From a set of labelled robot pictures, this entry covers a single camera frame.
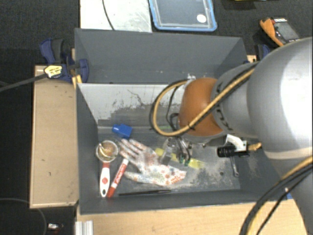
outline black floor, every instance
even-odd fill
[[[242,37],[248,54],[254,53],[255,44],[264,43],[258,21],[266,16],[286,17],[301,37],[312,36],[313,0],[213,0],[213,5],[218,29],[210,34]],[[39,43],[63,38],[70,49],[78,26],[79,0],[0,0],[0,81],[32,77],[34,65],[43,61]],[[21,202],[29,193],[31,124],[32,86],[0,93],[1,235],[44,231],[41,213]],[[59,234],[72,233],[74,208],[43,211],[45,223],[64,225]]]

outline white plastic part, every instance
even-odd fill
[[[110,187],[110,163],[103,163],[99,181],[100,194],[103,198],[107,196],[109,187]]]
[[[75,222],[75,235],[93,235],[93,221]]]
[[[184,84],[183,88],[186,89],[186,87],[194,80],[196,80],[196,76],[194,75],[191,75],[188,73],[188,76],[187,76],[187,82]]]

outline rubber glove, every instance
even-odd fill
[[[120,154],[134,164],[140,173],[128,172],[124,176],[136,182],[155,184],[158,186],[171,185],[183,180],[186,172],[159,162],[155,151],[135,140],[122,139]]]

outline yellow cable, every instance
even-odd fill
[[[296,171],[306,167],[307,165],[311,164],[313,161],[313,157],[310,156],[308,158],[306,158],[305,160],[303,160],[302,162],[300,162],[298,165],[296,165],[293,169],[291,169],[290,171],[288,171],[283,177],[281,180],[284,180],[286,179],[287,177],[289,177],[290,175],[292,175],[293,173],[295,173]],[[259,219],[260,217],[260,213],[262,212],[262,209],[265,205],[263,205],[259,210],[258,212],[256,213],[255,217],[251,220],[251,223],[250,225],[248,226],[248,229],[247,229],[247,232],[246,232],[246,235],[251,235],[252,234],[252,230],[253,230],[253,227],[255,226],[257,220]]]
[[[311,164],[313,162],[313,157],[310,156],[307,159],[303,160],[301,163],[299,163],[297,166],[295,166],[293,169],[291,169],[290,171],[288,171],[283,177],[282,180],[289,177],[290,175],[292,175],[293,173],[295,173],[296,171],[298,171],[299,169],[306,167],[307,165]]]
[[[260,149],[262,147],[262,143],[254,143],[248,146],[248,151],[256,151],[257,149]]]
[[[220,94],[218,94],[213,100],[212,102],[210,102],[207,107],[202,110],[190,123],[189,125],[186,125],[182,128],[180,128],[177,131],[174,132],[165,132],[162,131],[159,126],[157,125],[157,110],[158,110],[158,106],[160,104],[161,99],[164,97],[164,95],[166,93],[168,93],[171,89],[181,86],[183,84],[186,83],[186,81],[182,81],[182,82],[178,82],[172,86],[170,86],[169,88],[167,88],[166,90],[164,90],[160,96],[157,98],[156,103],[155,103],[155,107],[153,110],[153,116],[152,116],[152,125],[154,127],[154,129],[161,135],[166,136],[166,137],[172,137],[172,136],[177,136],[180,135],[186,131],[188,131],[190,129],[189,126],[193,126],[195,125],[195,123],[197,123],[199,121],[199,119],[201,117],[203,117],[216,103],[218,103],[230,90],[232,90],[235,86],[237,86],[239,83],[241,83],[242,81],[244,81],[245,79],[247,79],[249,76],[251,76],[251,74],[253,73],[254,69],[249,70],[247,73],[243,74],[241,77],[237,78],[234,82],[232,82],[230,85],[228,85]]]

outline black wire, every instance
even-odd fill
[[[7,86],[7,85],[9,85],[9,84],[6,82],[0,81],[0,86]]]
[[[275,205],[272,207],[272,209],[270,210],[270,212],[268,213],[266,219],[263,221],[263,223],[261,224],[258,232],[256,233],[256,235],[259,235],[261,230],[265,227],[265,225],[267,224],[267,222],[269,221],[269,219],[272,217],[272,215],[274,214],[274,212],[276,211],[276,209],[278,208],[278,206],[280,205],[280,203],[286,198],[287,194],[290,193],[299,183],[301,183],[304,180],[304,178],[302,180],[300,180],[299,182],[297,182],[296,184],[294,184],[294,186],[292,186],[291,188],[289,188],[283,195],[281,195],[281,197],[276,201]]]
[[[294,172],[292,175],[288,176],[287,178],[280,180],[277,184],[275,184],[270,190],[268,190],[254,205],[254,207],[251,209],[249,214],[247,215],[245,221],[243,222],[243,225],[240,230],[240,235],[246,235],[246,232],[248,230],[248,227],[251,223],[251,221],[254,219],[256,213],[258,210],[275,194],[277,194],[278,191],[283,191],[282,194],[285,193],[284,188],[288,187],[290,183],[294,183],[294,180],[297,180],[295,183],[298,183],[302,179],[304,179],[306,176],[308,176],[310,173],[312,173],[312,164],[309,164],[296,172]]]
[[[4,92],[6,90],[13,89],[13,88],[21,86],[21,85],[33,83],[33,82],[36,82],[36,81],[41,80],[43,78],[47,78],[47,75],[46,74],[41,74],[39,76],[35,76],[35,77],[29,78],[29,79],[26,79],[26,80],[23,80],[23,81],[14,83],[14,84],[9,84],[7,86],[1,87],[0,88],[0,92]]]
[[[112,28],[112,30],[115,30],[114,27],[113,27],[113,25],[112,25],[112,23],[111,23],[111,21],[110,21],[110,18],[109,18],[109,16],[108,16],[106,7],[105,7],[105,5],[104,5],[104,0],[102,0],[102,5],[103,5],[103,10],[104,10],[104,13],[106,14],[106,17],[107,17],[107,20],[108,20],[108,22],[109,22],[110,27]]]
[[[170,114],[170,119],[169,119],[169,121],[170,121],[170,123],[171,123],[171,125],[173,126],[173,131],[176,131],[177,130],[177,128],[176,128],[176,126],[175,126],[175,124],[174,124],[174,118],[177,118],[178,117],[178,113],[172,113],[172,114]]]
[[[154,112],[154,108],[155,108],[155,105],[156,105],[156,101],[159,99],[160,95],[162,94],[162,92],[164,92],[166,89],[168,89],[169,87],[173,86],[174,84],[176,83],[180,83],[180,82],[186,82],[187,79],[184,79],[184,80],[179,80],[179,81],[175,81],[171,84],[169,84],[168,86],[166,86],[160,93],[159,95],[155,98],[154,102],[152,103],[151,105],[151,108],[150,108],[150,112],[149,112],[149,123],[150,123],[150,126],[151,128],[157,132],[157,130],[155,129],[154,125],[153,125],[153,121],[152,121],[152,115],[153,115],[153,112]]]
[[[169,100],[169,103],[168,103],[167,112],[166,112],[166,115],[165,115],[166,121],[167,121],[168,124],[171,126],[172,131],[175,131],[175,130],[176,130],[176,127],[174,126],[174,124],[173,124],[173,123],[171,122],[171,120],[169,119],[168,114],[169,114],[170,109],[171,109],[171,106],[172,106],[172,102],[173,102],[173,98],[174,98],[175,92],[178,90],[178,88],[179,88],[179,86],[175,87],[175,89],[174,89],[173,92],[172,92],[172,95],[171,95],[170,100]]]
[[[28,201],[23,200],[23,199],[19,199],[19,198],[0,198],[0,202],[1,201],[16,201],[16,202],[22,202],[22,203],[25,203],[25,204],[29,204]],[[40,209],[35,209],[35,210],[37,210],[40,213],[40,215],[43,217],[43,222],[44,222],[44,232],[43,232],[43,235],[45,235],[46,232],[47,232],[47,221],[46,221],[45,215],[44,215],[42,210],[40,210]]]

